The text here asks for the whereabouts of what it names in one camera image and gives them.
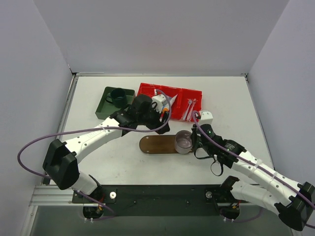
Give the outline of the clear acrylic toothbrush holder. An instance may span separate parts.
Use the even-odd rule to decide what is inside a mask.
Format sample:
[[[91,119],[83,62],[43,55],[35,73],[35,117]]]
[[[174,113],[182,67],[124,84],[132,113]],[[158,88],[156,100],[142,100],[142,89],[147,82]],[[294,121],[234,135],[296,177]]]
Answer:
[[[156,94],[156,86],[153,84],[141,83],[137,95],[144,94],[153,97]]]

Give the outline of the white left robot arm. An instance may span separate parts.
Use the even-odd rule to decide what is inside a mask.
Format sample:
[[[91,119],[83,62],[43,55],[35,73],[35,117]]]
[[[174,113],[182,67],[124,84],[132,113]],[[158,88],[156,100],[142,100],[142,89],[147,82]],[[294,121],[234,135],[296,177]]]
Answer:
[[[134,98],[132,104],[115,111],[95,130],[85,131],[83,135],[66,140],[54,140],[48,148],[43,162],[43,169],[57,184],[59,189],[72,188],[83,193],[89,202],[96,202],[103,194],[102,186],[91,175],[79,171],[79,163],[90,153],[120,138],[130,131],[137,131],[143,125],[148,131],[164,134],[170,130],[168,121],[170,112],[168,96],[159,94],[154,97],[141,94]]]

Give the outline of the lilac mug black handle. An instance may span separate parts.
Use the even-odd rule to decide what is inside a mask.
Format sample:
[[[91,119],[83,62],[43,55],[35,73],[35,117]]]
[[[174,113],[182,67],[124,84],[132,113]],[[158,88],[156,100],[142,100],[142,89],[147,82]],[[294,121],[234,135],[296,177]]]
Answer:
[[[188,154],[192,149],[192,133],[181,130],[175,135],[174,147],[179,154]]]

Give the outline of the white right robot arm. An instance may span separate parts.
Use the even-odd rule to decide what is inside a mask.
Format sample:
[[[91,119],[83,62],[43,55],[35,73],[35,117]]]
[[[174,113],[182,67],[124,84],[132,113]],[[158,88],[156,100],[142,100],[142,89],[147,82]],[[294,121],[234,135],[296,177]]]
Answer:
[[[237,177],[228,177],[221,185],[233,198],[263,207],[288,227],[302,231],[315,209],[315,187],[309,182],[291,180],[265,165],[242,145],[216,135],[211,125],[192,127],[192,149],[203,149],[223,171],[225,167],[248,177],[251,185]]]

